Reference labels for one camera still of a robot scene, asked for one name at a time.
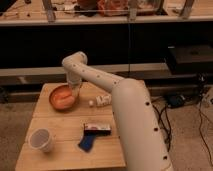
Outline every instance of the wooden tabletop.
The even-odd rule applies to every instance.
[[[16,170],[74,170],[125,167],[111,105],[89,107],[88,101],[107,94],[90,83],[83,83],[74,109],[55,111],[49,104],[49,94],[61,84],[45,84],[35,107],[33,118],[20,152]],[[111,125],[109,136],[98,137],[89,153],[78,147],[83,136],[83,124],[104,122]],[[53,135],[54,149],[50,154],[31,149],[29,135],[38,128],[47,128]]]
[[[52,0],[52,3],[60,4],[64,0]],[[55,11],[57,19],[73,18],[73,13]],[[25,4],[24,0],[17,0],[1,17],[1,20],[46,20],[46,12],[42,0],[31,0],[30,4]]]

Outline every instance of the black cable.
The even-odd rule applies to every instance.
[[[171,141],[172,141],[172,127],[171,127],[171,123],[170,123],[170,121],[169,121],[169,117],[168,117],[168,113],[167,113],[167,105],[165,105],[165,115],[166,115],[166,120],[167,120],[167,124],[168,124],[168,126],[169,126],[169,135],[168,135],[168,137],[169,137],[169,141],[168,141],[168,151],[170,150],[170,148],[171,148]]]
[[[0,86],[0,103],[7,103],[9,100],[8,92]]]
[[[159,111],[155,105],[153,105],[153,108],[155,109],[155,111],[158,114],[158,123],[162,124],[162,128],[161,129],[163,129],[165,131],[165,133],[166,133],[166,138],[164,139],[164,142],[168,145],[167,149],[169,151],[170,147],[171,147],[172,132],[171,132],[171,124],[169,122],[167,111],[166,111],[167,105],[165,105],[165,107],[163,109],[161,109],[161,111]],[[166,120],[168,122],[169,129],[166,127],[166,125],[165,125],[165,123],[164,123],[164,121],[162,119],[162,114],[164,113],[164,111],[165,111],[165,114],[166,114]]]
[[[203,136],[202,130],[201,130],[202,124],[203,124],[203,118],[202,118],[202,112],[201,112],[201,102],[199,104],[199,116],[200,116],[199,133],[200,133],[201,139],[203,140],[203,142],[206,146],[206,149],[208,151],[210,165],[211,165],[211,167],[213,167],[211,151],[210,151],[210,148],[209,148],[209,146],[208,146],[208,144],[207,144],[207,142],[206,142],[206,140]]]
[[[201,102],[204,93],[204,86],[205,86],[205,78],[203,74],[197,74],[198,83],[197,83],[197,92],[198,92],[198,102]]]
[[[200,111],[200,113],[213,125],[213,122],[209,119],[208,116],[206,116],[203,112]]]

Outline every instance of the paper cup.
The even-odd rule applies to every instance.
[[[29,146],[36,150],[48,153],[53,149],[53,140],[47,129],[38,129],[31,134],[28,140]]]

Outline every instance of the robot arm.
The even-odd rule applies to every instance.
[[[66,57],[62,64],[71,86],[81,79],[112,95],[112,109],[128,171],[173,171],[149,92],[144,83],[86,66],[83,52]]]

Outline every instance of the orange object in bowl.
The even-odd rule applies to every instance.
[[[66,110],[71,108],[76,101],[72,95],[72,90],[68,85],[62,85],[55,88],[50,96],[49,102],[56,110]]]
[[[106,16],[125,15],[128,13],[128,0],[99,0],[98,10]]]

